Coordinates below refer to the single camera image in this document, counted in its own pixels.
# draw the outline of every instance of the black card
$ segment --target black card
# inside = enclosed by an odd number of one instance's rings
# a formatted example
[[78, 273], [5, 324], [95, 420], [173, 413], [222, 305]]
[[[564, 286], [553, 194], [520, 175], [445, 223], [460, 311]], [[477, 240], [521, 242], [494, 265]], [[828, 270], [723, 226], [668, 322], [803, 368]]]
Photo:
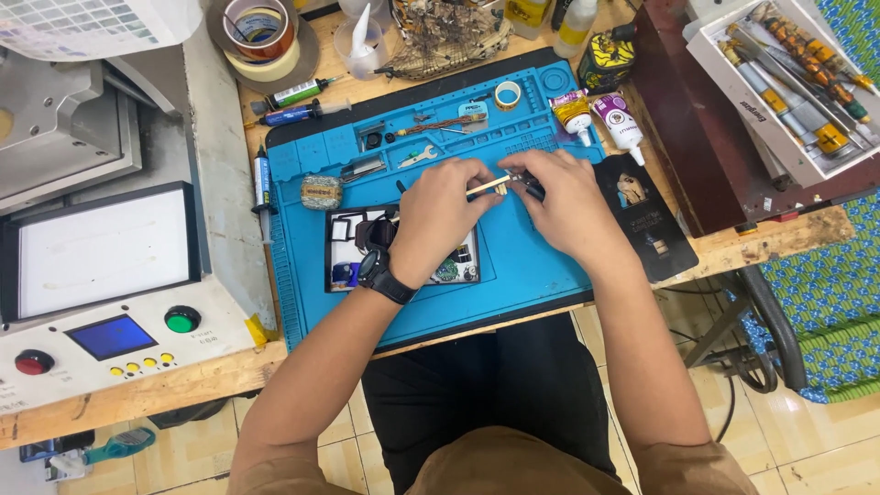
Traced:
[[593, 166], [596, 181], [627, 235], [650, 282], [660, 282], [700, 261], [648, 171], [629, 154], [612, 155]]

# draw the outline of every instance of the black wristwatch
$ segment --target black wristwatch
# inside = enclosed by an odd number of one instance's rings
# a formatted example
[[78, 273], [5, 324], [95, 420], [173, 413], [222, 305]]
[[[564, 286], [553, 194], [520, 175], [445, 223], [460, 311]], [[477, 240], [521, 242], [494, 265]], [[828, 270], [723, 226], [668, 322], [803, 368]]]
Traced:
[[357, 271], [357, 283], [383, 294], [397, 304], [404, 305], [413, 298], [418, 289], [403, 285], [388, 269], [391, 258], [382, 248], [372, 249], [361, 261]]

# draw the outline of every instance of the control panel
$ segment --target control panel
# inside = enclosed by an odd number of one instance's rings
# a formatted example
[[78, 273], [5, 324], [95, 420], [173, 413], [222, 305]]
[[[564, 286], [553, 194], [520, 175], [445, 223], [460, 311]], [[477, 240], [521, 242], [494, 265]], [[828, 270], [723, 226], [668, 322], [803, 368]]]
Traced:
[[0, 415], [253, 347], [244, 314], [201, 282], [0, 330]]

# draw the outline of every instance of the tiled floor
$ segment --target tiled floor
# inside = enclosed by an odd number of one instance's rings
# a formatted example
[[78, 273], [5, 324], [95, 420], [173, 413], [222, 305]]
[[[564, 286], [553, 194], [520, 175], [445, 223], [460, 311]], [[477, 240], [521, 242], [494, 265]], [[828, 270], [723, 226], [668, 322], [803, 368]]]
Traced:
[[[678, 286], [709, 289], [707, 281]], [[701, 337], [725, 306], [713, 296], [657, 291], [670, 329]], [[578, 336], [590, 348], [605, 384], [611, 422], [611, 457], [624, 485], [640, 495], [638, 473], [620, 431], [607, 388], [605, 351], [595, 307], [572, 313]], [[684, 354], [693, 347], [673, 335]], [[730, 406], [730, 384], [720, 368], [691, 370], [691, 377], [717, 433]], [[808, 403], [782, 385], [770, 395], [755, 393], [735, 378], [737, 405], [724, 445], [763, 495], [869, 495], [880, 493], [880, 395], [822, 406]], [[222, 495], [226, 490], [238, 428], [253, 400], [236, 398], [205, 421], [158, 432], [156, 445], [133, 458], [102, 462], [89, 477], [61, 483], [60, 495]], [[108, 426], [98, 441], [146, 419]], [[319, 464], [327, 479], [369, 495], [393, 493], [373, 432], [363, 391], [358, 386], [348, 405], [319, 438]]]

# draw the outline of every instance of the white bottle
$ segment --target white bottle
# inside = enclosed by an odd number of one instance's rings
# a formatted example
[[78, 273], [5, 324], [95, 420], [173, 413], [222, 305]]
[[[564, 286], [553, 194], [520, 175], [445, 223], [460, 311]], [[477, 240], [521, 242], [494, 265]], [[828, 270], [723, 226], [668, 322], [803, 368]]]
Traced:
[[581, 53], [581, 45], [596, 20], [597, 12], [597, 0], [574, 0], [568, 6], [553, 44], [556, 55], [571, 58]]
[[536, 40], [547, 14], [549, 0], [507, 0], [504, 17], [513, 25], [513, 33]]

